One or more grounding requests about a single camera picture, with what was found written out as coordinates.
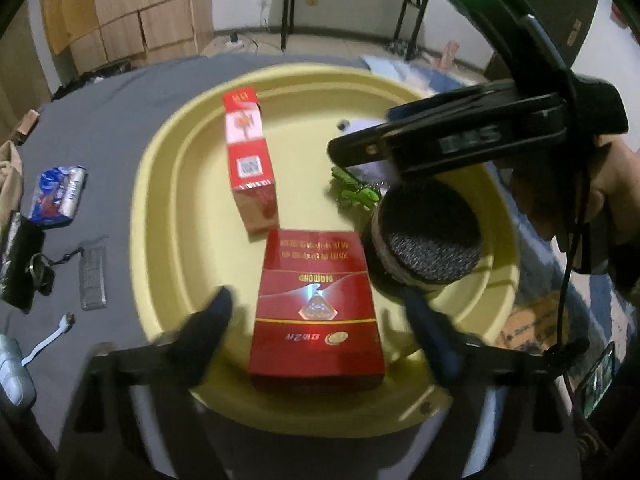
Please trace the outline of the person's right hand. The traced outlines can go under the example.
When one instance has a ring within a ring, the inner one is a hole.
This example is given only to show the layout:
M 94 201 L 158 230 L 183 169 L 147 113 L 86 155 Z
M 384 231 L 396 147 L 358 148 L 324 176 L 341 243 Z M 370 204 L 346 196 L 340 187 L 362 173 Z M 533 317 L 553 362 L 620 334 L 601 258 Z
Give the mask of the person's right hand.
M 530 167 L 499 162 L 510 169 L 509 188 L 516 206 L 543 240 L 552 240 L 562 224 L 579 214 L 587 201 L 585 219 L 602 210 L 611 214 L 613 239 L 608 270 L 619 288 L 639 279 L 639 154 L 621 136 L 600 136 L 587 167 L 565 162 L 553 167 L 536 162 Z

